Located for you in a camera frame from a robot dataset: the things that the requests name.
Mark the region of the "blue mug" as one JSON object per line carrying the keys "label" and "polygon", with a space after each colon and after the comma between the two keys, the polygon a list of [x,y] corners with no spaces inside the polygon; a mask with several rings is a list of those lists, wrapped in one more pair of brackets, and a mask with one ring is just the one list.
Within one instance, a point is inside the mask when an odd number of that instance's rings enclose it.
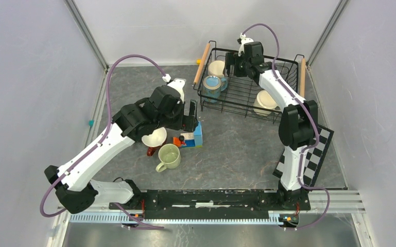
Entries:
{"label": "blue mug", "polygon": [[227,88],[228,81],[226,77],[207,76],[203,81],[202,96],[203,100],[215,103],[221,93]]}

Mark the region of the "green mug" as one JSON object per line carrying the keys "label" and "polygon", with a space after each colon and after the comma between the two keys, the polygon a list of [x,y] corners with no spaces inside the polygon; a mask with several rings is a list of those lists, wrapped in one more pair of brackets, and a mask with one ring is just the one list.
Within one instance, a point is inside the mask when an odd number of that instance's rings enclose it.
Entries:
{"label": "green mug", "polygon": [[159,150],[158,158],[160,163],[156,167],[156,172],[175,169],[181,162],[180,149],[174,144],[166,144]]}

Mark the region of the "cream cup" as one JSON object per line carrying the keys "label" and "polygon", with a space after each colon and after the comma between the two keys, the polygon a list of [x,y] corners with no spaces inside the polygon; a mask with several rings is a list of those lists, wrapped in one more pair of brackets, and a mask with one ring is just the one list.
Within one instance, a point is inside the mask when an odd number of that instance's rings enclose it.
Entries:
{"label": "cream cup", "polygon": [[281,112],[281,109],[275,100],[269,95],[266,90],[261,90],[254,101],[253,110],[259,116],[269,116],[273,113]]}

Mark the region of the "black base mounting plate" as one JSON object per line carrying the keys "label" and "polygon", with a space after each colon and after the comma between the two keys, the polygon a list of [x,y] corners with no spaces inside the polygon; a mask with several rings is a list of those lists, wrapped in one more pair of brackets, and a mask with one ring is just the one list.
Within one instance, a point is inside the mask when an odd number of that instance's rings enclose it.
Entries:
{"label": "black base mounting plate", "polygon": [[121,207],[141,209],[148,220],[266,219],[269,211],[311,209],[307,192],[285,199],[263,189],[147,190]]}

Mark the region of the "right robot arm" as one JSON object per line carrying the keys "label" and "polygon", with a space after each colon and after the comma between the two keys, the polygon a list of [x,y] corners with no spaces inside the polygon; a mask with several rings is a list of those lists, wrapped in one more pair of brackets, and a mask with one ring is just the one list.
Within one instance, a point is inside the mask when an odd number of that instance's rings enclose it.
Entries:
{"label": "right robot arm", "polygon": [[298,95],[277,71],[275,62],[265,62],[261,42],[238,39],[239,50],[229,52],[226,67],[236,77],[249,77],[264,89],[282,111],[279,138],[285,147],[283,173],[277,190],[277,204],[292,209],[306,186],[303,182],[308,149],[318,145],[318,105]]}

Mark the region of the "toy block structure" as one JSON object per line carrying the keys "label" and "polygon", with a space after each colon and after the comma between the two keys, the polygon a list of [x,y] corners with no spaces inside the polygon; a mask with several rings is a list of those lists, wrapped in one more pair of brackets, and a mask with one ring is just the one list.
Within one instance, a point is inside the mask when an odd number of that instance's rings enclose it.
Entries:
{"label": "toy block structure", "polygon": [[193,133],[181,133],[178,137],[173,137],[173,144],[178,148],[193,148],[203,146],[203,134],[201,122],[198,122]]}

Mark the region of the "red mug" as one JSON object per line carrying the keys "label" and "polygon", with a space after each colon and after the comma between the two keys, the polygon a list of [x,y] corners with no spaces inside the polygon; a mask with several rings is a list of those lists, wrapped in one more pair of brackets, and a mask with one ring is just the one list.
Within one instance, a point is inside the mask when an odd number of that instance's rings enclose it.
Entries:
{"label": "red mug", "polygon": [[158,128],[152,134],[144,135],[142,143],[148,147],[146,155],[153,156],[167,142],[167,131],[165,128]]}

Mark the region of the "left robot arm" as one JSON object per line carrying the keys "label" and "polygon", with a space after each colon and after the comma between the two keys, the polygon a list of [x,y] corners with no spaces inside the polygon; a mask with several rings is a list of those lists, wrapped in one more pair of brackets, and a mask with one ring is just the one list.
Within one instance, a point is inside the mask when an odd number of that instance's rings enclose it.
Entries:
{"label": "left robot arm", "polygon": [[141,204],[141,195],[131,181],[100,182],[93,176],[111,159],[133,144],[162,128],[193,132],[198,126],[196,101],[184,114],[183,79],[156,87],[150,97],[121,108],[105,130],[66,164],[48,166],[44,173],[55,189],[59,202],[71,214],[92,204],[120,203],[128,209]]}

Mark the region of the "checkerboard calibration board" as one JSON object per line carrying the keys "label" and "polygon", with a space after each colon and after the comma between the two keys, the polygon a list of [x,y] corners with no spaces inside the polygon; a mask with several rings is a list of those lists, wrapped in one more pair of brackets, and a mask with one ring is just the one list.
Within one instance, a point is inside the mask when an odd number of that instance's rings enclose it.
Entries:
{"label": "checkerboard calibration board", "polygon": [[316,184],[317,177],[331,144],[334,131],[323,125],[318,125],[318,133],[319,144],[314,149],[309,149],[306,154],[303,182],[309,187],[314,187]]}

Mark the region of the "cream floral mug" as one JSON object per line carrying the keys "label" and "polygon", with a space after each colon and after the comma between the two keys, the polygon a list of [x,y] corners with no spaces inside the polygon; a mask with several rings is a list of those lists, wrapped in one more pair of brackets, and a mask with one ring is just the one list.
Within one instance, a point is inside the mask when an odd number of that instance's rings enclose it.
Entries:
{"label": "cream floral mug", "polygon": [[223,78],[225,76],[225,62],[221,60],[212,61],[208,65],[208,74],[210,76]]}

